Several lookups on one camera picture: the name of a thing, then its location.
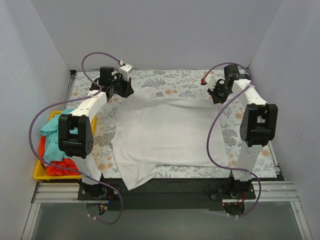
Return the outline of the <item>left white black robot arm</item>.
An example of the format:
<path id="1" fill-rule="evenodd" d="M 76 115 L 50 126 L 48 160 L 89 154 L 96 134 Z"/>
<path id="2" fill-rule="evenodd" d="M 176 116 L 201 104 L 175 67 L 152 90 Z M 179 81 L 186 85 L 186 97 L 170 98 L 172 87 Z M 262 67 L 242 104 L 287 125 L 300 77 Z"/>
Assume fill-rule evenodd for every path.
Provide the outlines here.
<path id="1" fill-rule="evenodd" d="M 91 84 L 88 98 L 71 113 L 62 113 L 58 118 L 59 150 L 75 163 L 82 175 L 80 186 L 84 193 L 95 200 L 105 198 L 107 187 L 101 184 L 104 177 L 92 155 L 94 147 L 92 121 L 113 95 L 127 98 L 134 93 L 130 77 L 132 71 L 133 66 L 129 64 L 119 68 L 101 67 L 99 78 Z"/>

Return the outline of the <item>white t shirt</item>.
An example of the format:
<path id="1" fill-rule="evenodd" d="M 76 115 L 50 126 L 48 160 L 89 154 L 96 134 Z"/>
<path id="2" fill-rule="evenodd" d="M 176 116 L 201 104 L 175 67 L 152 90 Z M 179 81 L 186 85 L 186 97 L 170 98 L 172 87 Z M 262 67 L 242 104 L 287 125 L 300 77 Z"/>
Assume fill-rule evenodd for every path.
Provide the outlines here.
<path id="1" fill-rule="evenodd" d="M 157 166 L 228 166 L 217 114 L 207 99 L 159 97 L 149 87 L 123 99 L 111 144 L 127 189 L 154 178 Z"/>

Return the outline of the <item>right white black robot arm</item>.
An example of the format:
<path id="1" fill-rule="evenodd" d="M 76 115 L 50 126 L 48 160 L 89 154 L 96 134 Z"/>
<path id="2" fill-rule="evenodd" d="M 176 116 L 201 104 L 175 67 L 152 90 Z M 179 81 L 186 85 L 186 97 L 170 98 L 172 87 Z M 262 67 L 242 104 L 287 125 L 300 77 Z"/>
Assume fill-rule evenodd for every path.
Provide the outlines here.
<path id="1" fill-rule="evenodd" d="M 214 104 L 221 104 L 225 110 L 234 100 L 239 100 L 244 107 L 239 135 L 241 149 L 237 164 L 228 167 L 229 177 L 217 186 L 209 186 L 208 194 L 213 200 L 231 198 L 244 200 L 247 195 L 254 192 L 252 179 L 256 177 L 253 172 L 259 154 L 268 143 L 274 139 L 276 133 L 278 107 L 267 103 L 253 86 L 253 77 L 241 65 L 223 63 L 224 78 L 215 80 L 205 73 L 201 84 L 208 87 L 208 94 Z"/>

